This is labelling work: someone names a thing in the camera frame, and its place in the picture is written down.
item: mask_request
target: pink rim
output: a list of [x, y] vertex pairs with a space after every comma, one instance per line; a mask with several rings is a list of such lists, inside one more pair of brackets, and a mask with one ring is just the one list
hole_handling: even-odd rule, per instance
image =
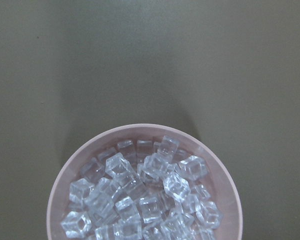
[[50, 225], [50, 221], [49, 221], [50, 215], [51, 215], [50, 213], [51, 213], [52, 199], [53, 199], [54, 194], [56, 192], [57, 183], [59, 182], [60, 177], [62, 176], [62, 174], [64, 173], [64, 171], [66, 170], [66, 168], [68, 167], [70, 162], [77, 156], [78, 153], [80, 153], [88, 145], [90, 145], [92, 142], [94, 142], [95, 139], [99, 139], [99, 138], [101, 138], [105, 135], [111, 134], [111, 133], [116, 132], [116, 131], [136, 128], [136, 127], [138, 127], [138, 128], [140, 128], [140, 127], [142, 127], [142, 128], [158, 128], [158, 129], [162, 129], [162, 130], [168, 130], [168, 131], [176, 132], [180, 135], [183, 135], [184, 137], [186, 137], [188, 139], [191, 139], [193, 142], [197, 143], [198, 145], [202, 146], [211, 156], [213, 156], [215, 158], [216, 162], [220, 165], [220, 167], [222, 168], [222, 170], [226, 174], [226, 176], [227, 176], [227, 178], [228, 178], [228, 180], [231, 184], [231, 187], [233, 189], [233, 192], [235, 194], [236, 203], [237, 203], [237, 207], [238, 207], [238, 210], [239, 210], [238, 240], [241, 240], [242, 239], [242, 233], [243, 233], [243, 213], [242, 213], [240, 197], [239, 197], [236, 185], [235, 185], [232, 177], [230, 176], [230, 173], [228, 172], [228, 170], [226, 169], [224, 164], [221, 162], [221, 160], [206, 145], [204, 145], [202, 142], [200, 142], [199, 140], [197, 140], [193, 136], [191, 136], [191, 135], [189, 135], [189, 134], [187, 134], [183, 131], [180, 131], [178, 129], [175, 129], [173, 127], [158, 125], [158, 124], [151, 124], [151, 123], [137, 123], [137, 124], [124, 125], [124, 126], [115, 127], [115, 128], [110, 129], [110, 130], [104, 131], [103, 133], [100, 133], [99, 135], [93, 137], [92, 139], [87, 141], [85, 144], [83, 144], [81, 147], [79, 147], [79, 149], [74, 152], [74, 154], [68, 159], [68, 161], [66, 161], [66, 163], [64, 164], [64, 166], [62, 167], [62, 169], [60, 170], [58, 176], [56, 177], [56, 179], [54, 181], [54, 184], [53, 184], [52, 189], [51, 189], [49, 201], [48, 201], [48, 206], [47, 206], [47, 211], [46, 211], [46, 230], [47, 230], [48, 239], [49, 240], [52, 239], [51, 225]]

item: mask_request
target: gray table surface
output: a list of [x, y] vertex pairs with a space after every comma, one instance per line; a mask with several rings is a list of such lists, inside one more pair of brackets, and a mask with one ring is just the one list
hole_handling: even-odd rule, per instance
[[237, 186], [243, 239], [300, 240], [300, 1], [0, 1], [0, 240], [113, 127], [177, 128]]

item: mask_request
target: bowl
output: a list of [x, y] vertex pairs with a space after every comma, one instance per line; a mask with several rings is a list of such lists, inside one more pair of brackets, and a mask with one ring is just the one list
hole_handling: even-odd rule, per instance
[[64, 164], [58, 174], [48, 201], [46, 228], [48, 240], [68, 240], [60, 222], [67, 214], [70, 183], [79, 177], [80, 168], [91, 157], [117, 142], [132, 139], [161, 141], [164, 135], [180, 141], [180, 148], [206, 160], [209, 169], [202, 183], [223, 213], [220, 227], [214, 231], [216, 240], [241, 240], [243, 215], [238, 191], [229, 172], [219, 158], [202, 142], [180, 130], [157, 124], [131, 124], [105, 131], [82, 145]]

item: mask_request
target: round container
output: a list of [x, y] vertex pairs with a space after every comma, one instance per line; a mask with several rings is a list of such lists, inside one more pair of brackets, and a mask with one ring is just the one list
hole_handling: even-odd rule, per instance
[[210, 173], [202, 180], [202, 183], [207, 187], [212, 200], [224, 215], [220, 227], [214, 231], [216, 240], [241, 240], [243, 231], [241, 203], [235, 183], [226, 167], [199, 140], [177, 129], [156, 124], [131, 124], [110, 129], [86, 142], [68, 159], [53, 184], [47, 206], [48, 240], [68, 239], [60, 222], [67, 214], [69, 186], [72, 181], [78, 179], [80, 168], [92, 156], [122, 140], [154, 139], [160, 141], [164, 135], [178, 139], [180, 148], [206, 160]]

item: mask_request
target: pile of clear cubes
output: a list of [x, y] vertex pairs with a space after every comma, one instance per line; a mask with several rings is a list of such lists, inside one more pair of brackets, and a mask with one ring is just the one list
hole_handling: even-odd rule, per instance
[[177, 139], [120, 141], [81, 168], [61, 226], [69, 239], [215, 240], [223, 215], [207, 174]]

